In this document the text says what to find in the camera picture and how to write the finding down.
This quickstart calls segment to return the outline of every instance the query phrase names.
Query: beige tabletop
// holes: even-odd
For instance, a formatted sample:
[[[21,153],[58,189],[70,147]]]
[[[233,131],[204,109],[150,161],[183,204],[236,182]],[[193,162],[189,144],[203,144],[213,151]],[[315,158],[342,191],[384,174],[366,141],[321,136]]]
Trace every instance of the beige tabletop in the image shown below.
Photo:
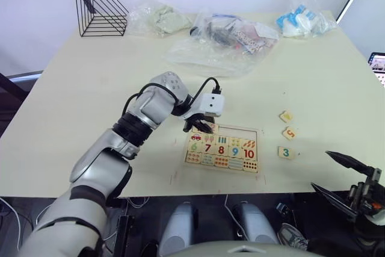
[[[277,14],[241,16],[273,24]],[[187,35],[187,30],[164,39],[74,33],[0,139],[0,196],[57,197],[66,191],[78,158],[154,76],[172,70],[194,94],[204,78],[164,60],[167,49]],[[122,196],[307,192],[310,182],[348,190],[365,179],[325,150],[384,168],[385,90],[341,29],[306,41],[281,39],[250,74],[219,80],[226,104],[217,122],[260,131],[260,173],[183,165],[183,121],[171,116],[131,161],[134,172]],[[291,126],[298,135],[292,141],[281,135],[283,110],[294,115]],[[277,146],[300,155],[281,159]]]

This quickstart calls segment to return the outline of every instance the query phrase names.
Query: wooden puzzle board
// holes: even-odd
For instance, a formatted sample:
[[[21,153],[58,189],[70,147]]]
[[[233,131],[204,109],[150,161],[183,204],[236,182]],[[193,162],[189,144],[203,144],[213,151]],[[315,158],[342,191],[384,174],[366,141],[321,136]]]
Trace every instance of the wooden puzzle board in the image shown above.
[[[211,123],[213,134],[192,129],[187,136],[185,164],[227,172],[258,173],[257,130]]]

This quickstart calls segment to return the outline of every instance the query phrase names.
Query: metal file holder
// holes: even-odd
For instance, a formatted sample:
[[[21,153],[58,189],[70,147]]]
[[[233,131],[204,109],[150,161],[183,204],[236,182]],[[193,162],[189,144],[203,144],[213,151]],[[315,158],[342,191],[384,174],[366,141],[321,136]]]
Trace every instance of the metal file holder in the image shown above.
[[[128,10],[119,0],[76,0],[80,36],[123,36]]]

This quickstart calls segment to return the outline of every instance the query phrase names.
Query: white robotic arm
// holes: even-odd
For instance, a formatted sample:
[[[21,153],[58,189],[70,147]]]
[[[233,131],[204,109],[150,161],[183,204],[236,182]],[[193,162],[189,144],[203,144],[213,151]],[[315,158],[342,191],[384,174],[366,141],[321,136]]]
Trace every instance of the white robotic arm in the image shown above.
[[[97,256],[107,220],[106,203],[119,196],[132,174],[128,160],[171,114],[186,120],[184,131],[195,125],[211,132],[200,120],[221,115],[224,98],[216,84],[213,93],[200,95],[201,88],[192,98],[175,73],[153,78],[75,164],[68,191],[46,211],[18,256]]]

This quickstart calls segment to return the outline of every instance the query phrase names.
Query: plastic bag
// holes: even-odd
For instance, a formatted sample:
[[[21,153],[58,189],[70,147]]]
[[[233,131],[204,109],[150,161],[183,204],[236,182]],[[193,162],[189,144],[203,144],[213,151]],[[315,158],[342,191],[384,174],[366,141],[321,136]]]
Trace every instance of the plastic bag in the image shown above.
[[[203,76],[245,75],[279,39],[276,30],[262,23],[228,14],[199,14],[190,34],[165,58]]]
[[[318,0],[290,0],[290,10],[276,21],[285,37],[319,36],[337,26],[320,12]]]
[[[165,37],[190,28],[191,21],[163,0],[142,0],[129,13],[127,33],[135,36]]]

